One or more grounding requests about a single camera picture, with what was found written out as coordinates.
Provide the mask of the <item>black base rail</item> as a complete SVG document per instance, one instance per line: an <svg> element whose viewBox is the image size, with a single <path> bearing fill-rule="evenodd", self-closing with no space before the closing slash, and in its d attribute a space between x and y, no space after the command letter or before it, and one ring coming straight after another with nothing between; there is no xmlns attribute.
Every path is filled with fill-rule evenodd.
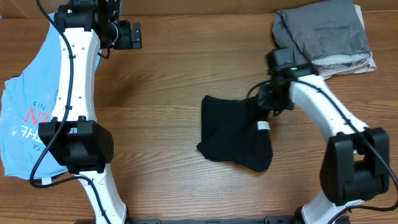
<svg viewBox="0 0 398 224"><path fill-rule="evenodd" d="M131 220L130 224L294 224L299 223L295 221L294 216L269 216L260 219L220 219L220 220Z"/></svg>

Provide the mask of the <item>black t-shirt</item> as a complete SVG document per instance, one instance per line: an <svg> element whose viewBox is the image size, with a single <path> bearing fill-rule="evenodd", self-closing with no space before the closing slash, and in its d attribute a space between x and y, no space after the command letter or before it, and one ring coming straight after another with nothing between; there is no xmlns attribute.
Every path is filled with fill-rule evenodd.
<svg viewBox="0 0 398 224"><path fill-rule="evenodd" d="M273 158L269 112L257 97L222 100L206 95L201 102L201 141L197 149L213 162L234 162L264 172Z"/></svg>

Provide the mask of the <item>folded grey trousers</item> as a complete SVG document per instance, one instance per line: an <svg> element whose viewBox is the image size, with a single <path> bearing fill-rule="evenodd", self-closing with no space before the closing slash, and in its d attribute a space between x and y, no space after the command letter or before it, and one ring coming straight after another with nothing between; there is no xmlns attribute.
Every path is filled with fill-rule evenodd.
<svg viewBox="0 0 398 224"><path fill-rule="evenodd" d="M352 66L372 52L361 7L349 0L322 1L275 12L272 28L280 48L292 51L297 64L320 70Z"/></svg>

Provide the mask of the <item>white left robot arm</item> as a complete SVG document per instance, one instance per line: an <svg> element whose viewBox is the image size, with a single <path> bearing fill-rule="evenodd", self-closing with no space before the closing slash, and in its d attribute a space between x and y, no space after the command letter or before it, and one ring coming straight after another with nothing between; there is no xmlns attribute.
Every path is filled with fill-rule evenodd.
<svg viewBox="0 0 398 224"><path fill-rule="evenodd" d="M122 21L120 13L121 0L71 0L48 18L59 33L60 78L51 120L39 124L39 137L46 148L30 173L30 184L49 188L78 180L95 212L95 223L132 223L111 172L113 137L98 124L94 104L97 58L110 57L100 50L142 47L140 23ZM37 184L35 173L47 153L65 166L71 177Z"/></svg>

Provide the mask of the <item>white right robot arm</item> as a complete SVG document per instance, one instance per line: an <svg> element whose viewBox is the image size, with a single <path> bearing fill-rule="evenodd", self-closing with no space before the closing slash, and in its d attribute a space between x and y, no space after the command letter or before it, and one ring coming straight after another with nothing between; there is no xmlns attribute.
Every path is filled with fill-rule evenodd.
<svg viewBox="0 0 398 224"><path fill-rule="evenodd" d="M310 63L297 65L289 49L266 55L270 79L257 94L258 107L278 116L299 106L327 143L320 169L321 191L294 215L268 216L265 223L349 223L346 212L375 211L365 201L388 191L397 179L389 167L389 136L355 117Z"/></svg>

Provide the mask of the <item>light blue printed t-shirt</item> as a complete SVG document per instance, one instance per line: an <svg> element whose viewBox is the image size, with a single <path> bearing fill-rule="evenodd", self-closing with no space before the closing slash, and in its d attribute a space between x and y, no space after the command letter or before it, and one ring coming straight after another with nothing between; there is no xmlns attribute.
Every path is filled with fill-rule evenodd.
<svg viewBox="0 0 398 224"><path fill-rule="evenodd" d="M49 122L58 98L64 44L56 28L21 75L5 82L1 97L1 160L8 177L29 180L45 144L39 123Z"/></svg>

